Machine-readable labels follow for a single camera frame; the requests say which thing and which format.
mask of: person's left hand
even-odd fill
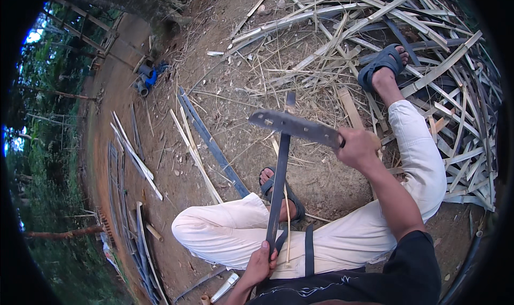
[[[268,262],[269,243],[263,241],[260,248],[252,253],[245,274],[241,277],[239,284],[252,287],[263,281],[266,277],[270,277],[277,267],[277,256],[279,252],[275,248],[271,255],[271,262]]]

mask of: shirt sleeve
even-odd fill
[[[383,273],[409,286],[408,294],[436,304],[441,291],[441,274],[435,257],[432,237],[422,231],[412,231],[399,242]]]

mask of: black t-shirt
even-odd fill
[[[437,304],[441,276],[432,237],[413,231],[399,242],[382,273],[339,270],[259,286],[247,305],[312,304],[329,299],[380,304]]]

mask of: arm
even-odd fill
[[[347,128],[338,131],[346,145],[335,152],[337,158],[369,180],[396,241],[411,231],[426,231],[414,199],[377,158],[376,150],[381,144],[376,135]]]
[[[269,244],[267,241],[263,241],[260,248],[250,256],[245,273],[234,286],[225,305],[243,305],[248,300],[252,289],[266,277],[272,275],[277,266],[279,252],[276,249],[273,251],[270,257],[271,262],[268,262],[268,255]]]

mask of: hand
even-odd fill
[[[344,148],[334,151],[338,160],[357,169],[365,175],[370,167],[379,161],[377,150],[382,147],[380,139],[369,131],[340,127],[337,132],[344,139]]]
[[[244,284],[247,287],[254,287],[266,277],[270,277],[277,267],[277,257],[279,252],[275,248],[271,255],[271,262],[268,262],[269,257],[269,243],[263,241],[260,248],[252,253],[245,274],[241,277],[239,284]]]

